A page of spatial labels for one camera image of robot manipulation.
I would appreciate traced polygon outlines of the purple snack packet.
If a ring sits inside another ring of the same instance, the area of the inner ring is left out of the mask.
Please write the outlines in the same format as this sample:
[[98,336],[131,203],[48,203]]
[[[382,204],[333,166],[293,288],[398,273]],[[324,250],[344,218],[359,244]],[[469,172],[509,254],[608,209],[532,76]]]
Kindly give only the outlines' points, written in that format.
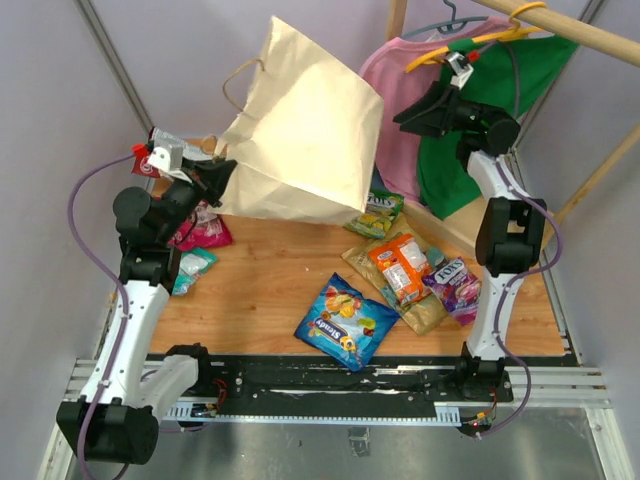
[[469,325],[475,320],[481,281],[461,257],[424,275],[422,282],[461,326]]

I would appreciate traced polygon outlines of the blue candy packet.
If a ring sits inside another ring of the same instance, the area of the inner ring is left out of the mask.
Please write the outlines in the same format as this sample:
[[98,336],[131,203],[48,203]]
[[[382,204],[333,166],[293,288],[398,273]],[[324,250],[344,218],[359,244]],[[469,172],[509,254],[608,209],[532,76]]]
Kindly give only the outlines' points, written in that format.
[[294,332],[294,337],[331,356],[352,372],[364,369],[399,313],[364,297],[333,274]]

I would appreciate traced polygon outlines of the orange Fox's candy packet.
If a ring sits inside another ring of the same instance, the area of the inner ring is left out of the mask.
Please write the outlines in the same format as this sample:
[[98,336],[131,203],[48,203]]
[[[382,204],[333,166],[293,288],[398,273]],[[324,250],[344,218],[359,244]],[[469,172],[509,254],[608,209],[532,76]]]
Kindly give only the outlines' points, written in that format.
[[432,269],[413,235],[402,234],[370,250],[368,257],[391,287],[400,306],[418,302],[430,294],[422,277]]

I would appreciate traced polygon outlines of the green snack packet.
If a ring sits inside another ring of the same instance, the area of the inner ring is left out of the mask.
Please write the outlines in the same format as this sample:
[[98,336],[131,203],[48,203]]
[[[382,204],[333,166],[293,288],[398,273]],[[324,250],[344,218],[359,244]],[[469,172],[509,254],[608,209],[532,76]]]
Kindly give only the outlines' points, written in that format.
[[369,191],[365,212],[354,217],[344,228],[367,238],[386,236],[404,206],[404,197],[397,193],[372,189]]

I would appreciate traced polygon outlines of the teal white snack packet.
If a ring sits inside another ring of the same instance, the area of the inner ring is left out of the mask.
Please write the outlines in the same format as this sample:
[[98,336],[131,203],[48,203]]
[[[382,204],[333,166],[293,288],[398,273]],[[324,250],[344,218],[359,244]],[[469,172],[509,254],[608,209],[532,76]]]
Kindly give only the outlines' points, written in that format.
[[183,252],[179,272],[172,290],[173,295],[183,296],[190,287],[216,263],[217,256],[202,248]]

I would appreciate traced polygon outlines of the magenta crisps bag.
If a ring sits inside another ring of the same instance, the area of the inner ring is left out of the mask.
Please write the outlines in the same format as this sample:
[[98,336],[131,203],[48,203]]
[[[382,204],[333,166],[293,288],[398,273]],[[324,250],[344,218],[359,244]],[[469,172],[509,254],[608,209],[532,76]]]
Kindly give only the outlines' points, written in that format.
[[202,200],[169,241],[182,252],[196,248],[219,248],[231,245],[233,238],[223,218]]

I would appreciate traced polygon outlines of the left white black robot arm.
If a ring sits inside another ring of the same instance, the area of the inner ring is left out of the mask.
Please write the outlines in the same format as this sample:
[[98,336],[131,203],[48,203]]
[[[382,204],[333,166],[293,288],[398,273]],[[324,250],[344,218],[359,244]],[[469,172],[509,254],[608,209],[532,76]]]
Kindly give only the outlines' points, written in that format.
[[81,466],[123,467],[151,458],[160,423],[186,392],[200,396],[215,384],[206,347],[175,345],[155,373],[143,367],[159,317],[179,274],[180,251],[170,240],[201,201],[218,206],[235,160],[187,161],[182,178],[158,198],[140,187],[115,197],[113,213],[122,253],[117,272],[85,253],[114,281],[114,317],[94,370],[75,401],[60,404],[56,423]]

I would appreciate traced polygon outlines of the red white chips bag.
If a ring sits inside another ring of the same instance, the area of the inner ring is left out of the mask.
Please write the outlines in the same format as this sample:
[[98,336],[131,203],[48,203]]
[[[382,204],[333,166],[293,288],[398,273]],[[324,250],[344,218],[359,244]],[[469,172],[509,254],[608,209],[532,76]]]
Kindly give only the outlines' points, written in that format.
[[132,147],[132,153],[132,173],[153,179],[171,177],[186,160],[202,162],[212,159],[212,155],[200,146],[157,127],[151,129],[145,143]]

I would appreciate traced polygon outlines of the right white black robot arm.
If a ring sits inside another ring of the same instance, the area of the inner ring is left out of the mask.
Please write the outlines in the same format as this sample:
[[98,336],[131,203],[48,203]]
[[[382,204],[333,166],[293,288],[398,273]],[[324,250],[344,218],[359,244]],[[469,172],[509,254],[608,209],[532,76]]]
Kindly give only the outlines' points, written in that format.
[[466,400],[513,398],[505,370],[504,332],[524,276],[539,261],[546,205],[517,186],[505,155],[520,133],[504,109],[462,98],[459,87],[434,82],[394,118],[404,132],[441,138],[458,131],[456,157],[478,185],[486,208],[475,242],[482,267],[471,333],[443,385]]

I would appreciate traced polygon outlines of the brown paper bag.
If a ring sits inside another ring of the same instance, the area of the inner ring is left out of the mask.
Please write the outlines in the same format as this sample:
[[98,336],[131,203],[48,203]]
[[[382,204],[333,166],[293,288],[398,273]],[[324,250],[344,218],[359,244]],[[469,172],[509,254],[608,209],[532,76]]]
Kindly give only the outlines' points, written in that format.
[[252,61],[246,103],[216,147],[238,163],[220,213],[338,226],[363,213],[381,96],[277,17]]

